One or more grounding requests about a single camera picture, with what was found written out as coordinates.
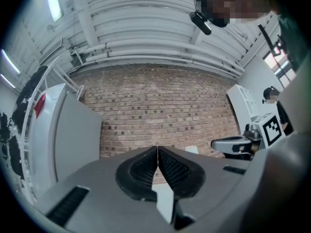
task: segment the pipe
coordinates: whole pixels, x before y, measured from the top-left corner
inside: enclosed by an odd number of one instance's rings
[[[158,50],[158,49],[130,49],[130,50],[120,50],[120,51],[112,51],[112,52],[108,52],[106,54],[99,54],[96,56],[92,56],[92,57],[88,57],[86,58],[86,62],[90,62],[90,61],[97,61],[100,59],[106,59],[106,58],[110,58],[110,57],[117,57],[117,56],[125,56],[125,55],[135,55],[135,54],[139,54],[139,55],[143,55],[143,54],[149,54],[149,55],[177,55],[177,56],[181,56],[181,57],[185,57],[185,58],[190,58],[190,59],[196,59],[196,60],[200,60],[209,64],[213,64],[216,66],[220,66],[223,67],[225,69],[227,69],[228,71],[232,71],[238,75],[242,75],[240,72],[238,72],[237,70],[231,68],[231,67],[226,67],[223,63],[221,62],[217,62],[214,60],[210,60],[208,58],[205,58],[203,56],[199,56],[196,54],[192,54],[192,53],[184,53],[184,52],[180,52],[180,51],[176,51],[176,50]]]
[[[203,63],[199,63],[197,61],[185,60],[185,59],[174,58],[174,57],[151,56],[151,55],[116,56],[116,57],[110,57],[110,58],[103,58],[103,59],[99,59],[99,60],[96,60],[96,61],[85,62],[83,66],[91,65],[91,64],[98,64],[99,62],[103,62],[103,61],[117,61],[117,60],[131,60],[131,59],[155,59],[155,60],[180,61],[180,62],[186,62],[186,63],[190,63],[190,64],[195,64],[195,65],[198,65],[198,66],[208,67],[210,69],[226,73],[226,74],[228,74],[228,75],[230,75],[230,76],[232,76],[234,78],[240,77],[237,74],[230,73],[230,72],[227,72],[227,71],[224,71],[224,70],[221,70],[219,68],[212,67],[212,66],[209,66],[209,65],[206,65],[206,64],[203,64]]]
[[[171,41],[171,40],[157,40],[157,39],[119,40],[119,41],[113,41],[113,42],[107,42],[104,44],[100,44],[100,45],[97,45],[95,47],[91,47],[89,49],[81,50],[78,52],[79,53],[89,53],[89,52],[92,52],[94,50],[100,50],[100,49],[105,49],[105,48],[107,49],[107,48],[113,48],[113,47],[133,46],[133,45],[134,46],[136,46],[136,45],[156,45],[156,46],[170,46],[170,47],[191,49],[191,50],[198,51],[200,53],[207,54],[207,55],[214,57],[214,58],[217,58],[219,60],[222,60],[223,62],[234,66],[235,68],[239,69],[240,71],[245,72],[243,67],[241,67],[240,65],[238,65],[232,61],[227,60],[226,58],[224,58],[218,54],[210,53],[208,50],[205,50],[205,49],[200,48],[200,47],[195,46],[195,45],[191,45],[191,44],[183,43],[183,42]]]
[[[75,55],[75,54],[76,54],[76,51],[77,51],[78,53],[80,53],[82,50],[86,50],[86,49],[89,49],[89,46],[83,46],[83,47],[80,47],[80,48],[78,48],[78,49],[75,49],[75,50],[71,53],[71,55]]]

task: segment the window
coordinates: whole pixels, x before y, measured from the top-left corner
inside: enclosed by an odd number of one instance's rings
[[[277,47],[274,48],[274,51],[276,53],[279,53]],[[276,56],[275,58],[269,51],[263,59],[277,76],[277,78],[280,80],[284,88],[287,87],[290,82],[295,78],[296,74],[293,71],[291,63],[288,61],[287,55],[284,53],[283,50],[281,50],[281,54],[279,56]]]

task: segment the brick wall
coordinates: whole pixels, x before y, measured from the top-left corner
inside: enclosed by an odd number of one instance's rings
[[[150,145],[196,145],[220,157],[213,139],[238,134],[226,91],[234,81],[195,69],[140,65],[75,74],[81,101],[102,115],[100,156]],[[161,174],[156,175],[161,182]]]

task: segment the white wall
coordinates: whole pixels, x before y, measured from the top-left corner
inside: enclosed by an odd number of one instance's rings
[[[239,85],[249,89],[256,103],[262,105],[263,91],[274,86],[279,91],[283,91],[281,82],[277,76],[265,63],[265,61],[255,56],[245,67],[245,73],[238,80]]]
[[[12,116],[18,95],[0,80],[0,111],[8,118]]]

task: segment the fluorescent light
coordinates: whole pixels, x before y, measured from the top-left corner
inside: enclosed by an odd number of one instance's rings
[[[7,60],[8,63],[10,63],[10,65],[14,68],[14,70],[20,74],[19,69],[13,64],[13,62],[10,60],[9,56],[6,54],[6,52],[2,49],[1,50],[2,55],[5,57],[5,59]]]
[[[53,18],[53,21],[57,21],[62,17],[62,11],[60,10],[58,0],[48,0],[50,12]]]
[[[6,79],[6,77],[4,77],[2,74],[0,74],[0,75],[1,75],[1,77],[2,77],[5,81],[7,81],[7,83],[8,83],[10,86],[12,86],[13,88],[15,88],[15,86],[12,85],[12,83],[11,83],[10,81],[8,81],[8,80]]]

